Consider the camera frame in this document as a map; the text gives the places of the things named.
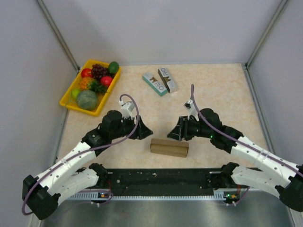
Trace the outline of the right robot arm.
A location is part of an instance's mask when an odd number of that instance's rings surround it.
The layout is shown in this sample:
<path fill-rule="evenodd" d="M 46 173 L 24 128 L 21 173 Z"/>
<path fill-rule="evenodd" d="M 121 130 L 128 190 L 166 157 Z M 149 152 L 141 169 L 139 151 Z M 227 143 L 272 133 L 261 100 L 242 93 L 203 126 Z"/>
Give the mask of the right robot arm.
<path fill-rule="evenodd" d="M 177 125 L 167 134 L 170 139 L 182 141 L 193 137 L 209 138 L 217 149 L 243 158 L 257 169 L 238 164 L 227 164 L 222 169 L 221 182 L 226 187 L 235 184 L 253 187 L 279 198 L 295 211 L 303 210 L 303 167 L 286 161 L 256 145 L 242 132 L 222 124 L 210 108 L 200 110 L 198 117 L 181 116 Z"/>

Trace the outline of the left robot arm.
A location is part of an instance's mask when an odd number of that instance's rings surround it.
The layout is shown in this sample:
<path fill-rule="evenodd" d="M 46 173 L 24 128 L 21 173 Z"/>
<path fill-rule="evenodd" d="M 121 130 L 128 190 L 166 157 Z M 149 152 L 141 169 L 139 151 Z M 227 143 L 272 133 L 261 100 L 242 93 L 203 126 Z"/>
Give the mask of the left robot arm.
<path fill-rule="evenodd" d="M 74 194 L 93 186 L 105 186 L 107 175 L 102 165 L 78 170 L 113 145 L 126 139 L 143 140 L 152 134 L 140 115 L 124 117 L 117 110 L 109 111 L 71 152 L 36 177 L 28 175 L 23 180 L 23 215 L 28 214 L 25 207 L 29 207 L 39 220 L 44 220 Z"/>

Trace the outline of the brown cardboard box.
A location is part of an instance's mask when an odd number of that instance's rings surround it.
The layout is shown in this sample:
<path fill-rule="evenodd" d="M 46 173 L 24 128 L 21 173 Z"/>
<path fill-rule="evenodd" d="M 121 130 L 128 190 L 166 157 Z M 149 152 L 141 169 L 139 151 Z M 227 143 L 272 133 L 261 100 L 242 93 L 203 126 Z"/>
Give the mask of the brown cardboard box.
<path fill-rule="evenodd" d="M 152 138 L 150 150 L 151 153 L 154 154 L 186 158 L 188 155 L 189 143 Z"/>

